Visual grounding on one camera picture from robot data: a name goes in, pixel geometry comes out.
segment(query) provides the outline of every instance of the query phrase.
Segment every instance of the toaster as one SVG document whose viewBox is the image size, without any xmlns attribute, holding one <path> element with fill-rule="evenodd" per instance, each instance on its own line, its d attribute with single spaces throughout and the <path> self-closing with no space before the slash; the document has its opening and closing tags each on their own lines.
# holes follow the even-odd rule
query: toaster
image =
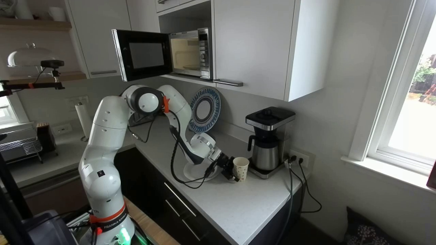
<svg viewBox="0 0 436 245">
<path fill-rule="evenodd" d="M 39 152 L 42 152 L 42 146 L 32 124 L 0 130 L 0 154 L 7 164 L 30 157 L 39 158 Z"/>
</svg>

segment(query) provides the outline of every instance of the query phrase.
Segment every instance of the white countertop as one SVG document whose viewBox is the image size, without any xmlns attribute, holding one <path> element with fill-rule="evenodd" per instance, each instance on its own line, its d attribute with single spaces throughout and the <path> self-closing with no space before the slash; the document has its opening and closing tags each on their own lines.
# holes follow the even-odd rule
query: white countertop
<svg viewBox="0 0 436 245">
<path fill-rule="evenodd" d="M 135 132 L 147 132 L 147 127 L 144 126 L 143 130 Z M 214 138 L 216 146 L 226 156 L 248 157 L 246 143 L 219 132 L 214 134 Z M 260 180 L 248 173 L 242 183 L 229 181 L 219 175 L 216 179 L 204 183 L 199 190 L 189 190 L 178 184 L 170 175 L 174 141 L 163 117 L 156 119 L 152 124 L 148 143 L 133 142 L 136 149 L 163 177 L 231 244 L 249 244 L 290 198 L 290 177 L 284 168 L 268 180 Z M 185 164 L 186 161 L 178 149 L 174 165 L 180 169 Z M 299 181 L 293 179 L 293 194 L 297 192 L 299 186 Z"/>
<path fill-rule="evenodd" d="M 34 183 L 75 171 L 79 166 L 86 142 L 81 142 L 81 134 L 66 134 L 56 139 L 57 156 L 49 153 L 42 157 L 42 164 L 37 158 L 24 162 L 8 165 L 12 177 L 19 188 L 31 186 Z M 135 147 L 131 137 L 126 135 L 120 152 Z"/>
<path fill-rule="evenodd" d="M 147 130 L 148 126 L 143 126 L 133 131 L 144 138 Z M 212 134 L 212 137 L 226 156 L 249 157 L 246 143 L 223 134 Z M 58 156 L 45 156 L 43 164 L 34 161 L 11 165 L 9 169 L 17 187 L 27 187 L 76 169 L 86 147 L 86 142 L 80 142 L 80 138 L 80 134 L 71 134 L 56 139 Z M 260 180 L 248 173 L 242 183 L 229 181 L 219 173 L 214 180 L 204 183 L 200 190 L 189 190 L 175 183 L 170 175 L 174 141 L 165 117 L 158 117 L 152 124 L 148 143 L 140 143 L 131 137 L 125 137 L 120 152 L 133 146 L 231 244 L 249 244 L 290 198 L 289 173 L 284 168 L 268 180 Z M 185 157 L 181 150 L 177 150 L 174 165 L 180 169 L 185 164 Z M 297 192 L 299 186 L 298 180 L 294 179 L 293 194 Z"/>
</svg>

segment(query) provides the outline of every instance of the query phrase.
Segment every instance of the power outlet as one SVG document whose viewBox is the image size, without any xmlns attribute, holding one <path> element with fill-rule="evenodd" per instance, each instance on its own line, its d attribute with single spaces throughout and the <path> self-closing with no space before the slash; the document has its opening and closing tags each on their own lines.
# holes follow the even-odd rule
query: power outlet
<svg viewBox="0 0 436 245">
<path fill-rule="evenodd" d="M 312 168 L 313 168 L 313 160 L 312 160 L 312 154 L 309 153 L 305 153 L 305 152 L 301 152 L 301 150 L 295 150 L 295 149 L 291 149 L 289 152 L 289 156 L 290 157 L 295 157 L 297 160 L 297 164 L 299 164 L 301 161 L 301 168 L 305 173 L 310 173 L 312 172 Z"/>
<path fill-rule="evenodd" d="M 64 135 L 72 131 L 72 127 L 69 123 L 51 126 L 53 135 Z"/>
<path fill-rule="evenodd" d="M 65 98 L 64 104 L 69 112 L 76 112 L 75 105 L 88 105 L 90 100 L 86 96 Z"/>
</svg>

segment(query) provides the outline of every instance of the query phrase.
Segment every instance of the microwave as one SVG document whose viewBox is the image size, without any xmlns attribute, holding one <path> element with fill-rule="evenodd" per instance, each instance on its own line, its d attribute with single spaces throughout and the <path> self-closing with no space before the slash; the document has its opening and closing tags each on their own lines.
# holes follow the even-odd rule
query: microwave
<svg viewBox="0 0 436 245">
<path fill-rule="evenodd" d="M 111 37 L 125 82 L 165 74 L 212 81 L 208 29 L 171 34 L 111 30 Z"/>
</svg>

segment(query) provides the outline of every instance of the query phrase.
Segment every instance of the robotic arm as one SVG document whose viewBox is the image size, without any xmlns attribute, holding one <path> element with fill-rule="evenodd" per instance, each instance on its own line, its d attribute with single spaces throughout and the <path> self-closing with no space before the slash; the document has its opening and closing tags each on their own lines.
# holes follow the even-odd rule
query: robotic arm
<svg viewBox="0 0 436 245">
<path fill-rule="evenodd" d="M 101 101 L 92 122 L 88 145 L 81 156 L 79 175 L 92 210 L 91 230 L 80 244 L 121 244 L 129 243 L 135 226 L 129 220 L 121 194 L 121 183 L 113 158 L 121 149 L 132 115 L 163 113 L 170 124 L 170 132 L 181 145 L 185 157 L 192 164 L 210 161 L 223 169 L 227 179 L 237 180 L 229 157 L 215 147 L 205 134 L 195 135 L 190 143 L 185 139 L 192 112 L 189 104 L 171 86 L 158 90 L 144 86 L 131 86 L 121 97 L 106 97 Z"/>
</svg>

